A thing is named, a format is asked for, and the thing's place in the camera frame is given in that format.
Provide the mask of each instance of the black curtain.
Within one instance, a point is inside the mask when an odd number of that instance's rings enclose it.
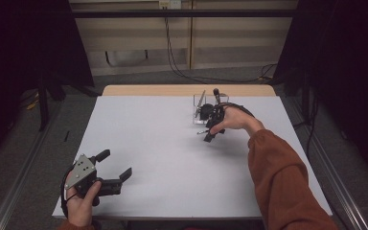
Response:
[[[20,95],[37,88],[40,76],[56,85],[93,86],[68,1],[0,1],[0,142],[15,121]]]
[[[274,78],[295,91],[303,76],[293,70],[308,73],[310,85],[368,163],[368,1],[300,0],[298,7],[325,10],[319,17],[292,20]]]

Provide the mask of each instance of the white tabletop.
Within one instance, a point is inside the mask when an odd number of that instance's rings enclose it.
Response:
[[[285,139],[306,163],[310,188],[332,212],[278,97],[231,97],[266,128]],[[80,154],[111,155],[98,176],[118,178],[132,167],[120,195],[103,196],[94,216],[104,219],[258,219],[261,217],[247,166],[248,136],[226,130],[203,142],[193,124],[193,97],[99,97],[80,144]],[[53,216],[63,218],[59,203]]]

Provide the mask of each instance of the orange sleeve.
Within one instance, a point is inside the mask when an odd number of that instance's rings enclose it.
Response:
[[[68,219],[62,222],[61,226],[57,230],[95,230],[94,226],[77,227],[76,225],[70,223]]]
[[[249,170],[269,230],[337,229],[311,192],[306,166],[286,141],[263,129],[248,146]]]

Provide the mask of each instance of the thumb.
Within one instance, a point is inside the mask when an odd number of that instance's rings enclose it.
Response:
[[[85,195],[85,198],[83,199],[83,202],[89,203],[89,205],[92,204],[92,201],[94,200],[95,196],[101,189],[101,181],[96,181],[91,188],[89,188],[88,192]]]
[[[218,133],[219,131],[221,131],[222,129],[224,129],[224,127],[225,127],[225,123],[222,121],[222,122],[214,125],[213,127],[211,127],[210,133],[212,135],[214,135],[214,134]]]

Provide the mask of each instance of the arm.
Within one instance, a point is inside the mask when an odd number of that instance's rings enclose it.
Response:
[[[67,190],[68,219],[57,230],[95,230],[92,222],[92,202],[101,188],[101,182],[95,182],[89,188],[85,198],[80,198],[75,188]]]
[[[286,141],[233,107],[225,108],[224,120],[211,133],[223,128],[244,128],[251,137],[249,170],[268,229],[337,229],[312,195],[306,166]]]

